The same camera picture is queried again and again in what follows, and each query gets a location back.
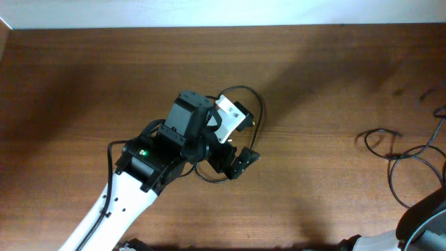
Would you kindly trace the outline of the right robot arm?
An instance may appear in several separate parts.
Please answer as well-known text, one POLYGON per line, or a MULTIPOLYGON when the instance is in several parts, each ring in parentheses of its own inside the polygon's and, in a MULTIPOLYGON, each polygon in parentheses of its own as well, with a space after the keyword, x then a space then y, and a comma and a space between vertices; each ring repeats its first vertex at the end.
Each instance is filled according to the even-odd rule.
POLYGON ((353 236, 335 248, 344 251, 445 251, 445 189, 411 206, 397 228, 375 236, 353 236))

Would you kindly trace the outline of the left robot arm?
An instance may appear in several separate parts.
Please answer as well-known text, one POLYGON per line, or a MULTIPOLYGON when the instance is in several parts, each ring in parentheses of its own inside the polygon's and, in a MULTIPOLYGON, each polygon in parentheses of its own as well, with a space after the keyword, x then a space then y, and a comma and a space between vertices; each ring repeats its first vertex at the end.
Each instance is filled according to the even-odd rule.
POLYGON ((261 119, 223 93, 203 96, 183 91, 166 119, 151 121, 142 132, 121 141, 120 158, 107 158, 107 184, 62 250, 112 250, 130 225, 172 181, 203 161, 227 179, 237 179, 260 157, 252 146, 238 151, 233 131, 260 126, 261 119))

